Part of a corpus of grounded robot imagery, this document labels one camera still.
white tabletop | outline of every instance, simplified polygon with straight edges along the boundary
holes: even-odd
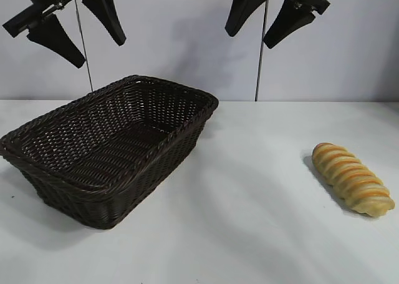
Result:
[[[65,101],[0,101],[0,134]],[[319,142],[355,153],[399,207],[399,104],[222,102],[195,150],[113,230],[44,205],[0,160],[0,283],[397,284],[399,208],[346,210]]]

white wall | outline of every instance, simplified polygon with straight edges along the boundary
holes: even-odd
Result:
[[[232,0],[115,0],[127,43],[118,47],[80,3],[94,88],[130,74],[163,77],[254,100],[263,8],[231,38]],[[270,0],[271,25],[283,0]],[[329,0],[311,25],[265,48],[260,100],[399,100],[399,0]],[[0,21],[30,5],[0,0]],[[57,13],[82,50],[75,7]],[[85,67],[0,29],[0,99],[75,99],[88,93]]]
[[[259,100],[399,100],[399,0],[329,0],[265,48]],[[270,27],[283,0],[270,0]]]
[[[264,8],[230,38],[232,0],[115,0],[127,35],[118,47],[81,4],[94,87],[131,74],[157,76],[214,93],[254,100]]]
[[[0,0],[0,24],[31,4],[30,0]],[[57,16],[82,50],[74,4]],[[76,69],[58,54],[30,42],[26,34],[13,39],[0,28],[0,99],[75,99],[89,92],[85,68]]]

metal rod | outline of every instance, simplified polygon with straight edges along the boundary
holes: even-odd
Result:
[[[54,11],[61,9],[65,7],[68,3],[70,3],[72,0],[61,0],[57,5],[54,5],[50,7],[48,10],[44,11],[42,14],[42,18],[47,17],[48,15],[52,14]]]
[[[82,22],[80,20],[79,8],[77,6],[76,0],[75,0],[75,9],[76,9],[77,24],[79,26],[80,38],[82,39],[83,51],[84,51],[85,58],[86,58],[86,68],[87,68],[87,74],[89,76],[90,89],[93,92],[94,91],[93,90],[93,81],[92,81],[92,75],[90,73],[89,58],[87,57],[86,43],[85,43],[85,39],[84,39],[84,36],[83,36]]]
[[[269,0],[266,0],[264,6],[264,17],[263,17],[263,28],[262,28],[262,38],[261,38],[261,51],[259,53],[259,64],[257,67],[257,79],[256,79],[256,91],[255,91],[255,102],[258,101],[259,98],[259,86],[261,85],[261,77],[262,77],[262,61],[263,61],[263,53],[264,53],[264,43],[263,38],[266,35],[266,27],[267,27],[267,14],[269,11]]]

wicker basket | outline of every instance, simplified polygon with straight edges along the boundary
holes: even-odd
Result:
[[[130,76],[8,133],[0,155],[46,204],[109,229],[186,158],[217,106],[206,92]]]

baked pastry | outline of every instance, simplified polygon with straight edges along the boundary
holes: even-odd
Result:
[[[344,147],[323,143],[312,153],[315,168],[349,208],[372,217],[395,208],[383,182]]]

